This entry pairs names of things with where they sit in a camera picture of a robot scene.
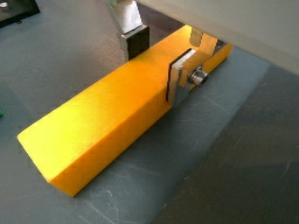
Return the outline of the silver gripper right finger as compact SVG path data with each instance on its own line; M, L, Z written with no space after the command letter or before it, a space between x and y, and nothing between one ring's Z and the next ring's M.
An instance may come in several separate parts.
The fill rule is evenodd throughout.
M227 59L227 43L203 31L191 29L190 48L170 64L166 100L178 107L195 87Z

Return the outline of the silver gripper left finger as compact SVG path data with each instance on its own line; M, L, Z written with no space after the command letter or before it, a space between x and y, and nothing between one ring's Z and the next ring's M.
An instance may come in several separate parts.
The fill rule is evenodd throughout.
M125 60L150 48L150 27L144 25L135 0L104 0Z

